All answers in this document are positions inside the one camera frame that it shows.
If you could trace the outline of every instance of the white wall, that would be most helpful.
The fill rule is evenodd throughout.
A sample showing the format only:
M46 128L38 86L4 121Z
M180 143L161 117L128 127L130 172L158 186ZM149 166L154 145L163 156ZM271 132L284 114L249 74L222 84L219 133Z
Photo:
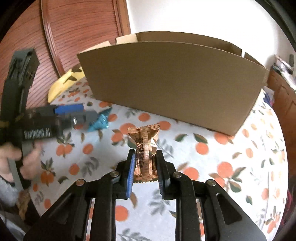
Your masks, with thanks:
M286 35L255 0L127 0L131 32L177 31L229 41L270 68L274 54L295 53Z

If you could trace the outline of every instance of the person's arm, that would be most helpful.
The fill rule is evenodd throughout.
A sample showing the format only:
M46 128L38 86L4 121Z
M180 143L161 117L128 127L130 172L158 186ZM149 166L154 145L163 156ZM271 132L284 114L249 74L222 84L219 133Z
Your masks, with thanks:
M24 157L23 166L20 169L24 179L31 180L37 174L40 168L41 151L41 144L36 143L32 152ZM14 188L13 177L7 159L18 161L21 157L21 150L14 147L11 143L5 143L3 146L0 146L0 200L7 206L15 205L19 193Z

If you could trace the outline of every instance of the floral tablecloth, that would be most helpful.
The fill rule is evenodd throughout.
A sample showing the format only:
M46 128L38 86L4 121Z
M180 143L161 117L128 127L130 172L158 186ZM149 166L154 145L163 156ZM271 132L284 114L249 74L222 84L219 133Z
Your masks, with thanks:
M126 159L129 148L134 147L127 129L159 123L158 148L166 161L193 180L215 179L267 240L272 240L286 203L288 165L279 121L263 102L263 96L261 91L244 125L236 136L230 137L95 100L86 79L82 78L53 104L83 103L86 110L97 112L112 107L109 128L86 132L76 126L65 131L63 138L45 142L42 170L30 188L34 205L42 215L75 180L92 181L112 171L119 161ZM116 202L117 239L174 240L175 211L174 201L161 199L158 182L134 184L131 198ZM204 240L202 217L200 226Z

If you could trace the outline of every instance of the gold candy wrapper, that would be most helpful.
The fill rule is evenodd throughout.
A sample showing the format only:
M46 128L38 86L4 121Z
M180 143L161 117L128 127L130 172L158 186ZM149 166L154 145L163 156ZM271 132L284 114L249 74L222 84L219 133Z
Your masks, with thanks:
M159 124L133 127L128 129L128 134L136 142L136 167L133 182L151 182L157 180L155 154Z

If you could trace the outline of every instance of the cardboard box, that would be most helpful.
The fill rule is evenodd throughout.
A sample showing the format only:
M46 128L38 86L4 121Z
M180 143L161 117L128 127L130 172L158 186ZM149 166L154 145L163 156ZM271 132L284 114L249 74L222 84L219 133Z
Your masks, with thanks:
M141 32L78 54L96 99L235 135L268 70L232 43Z

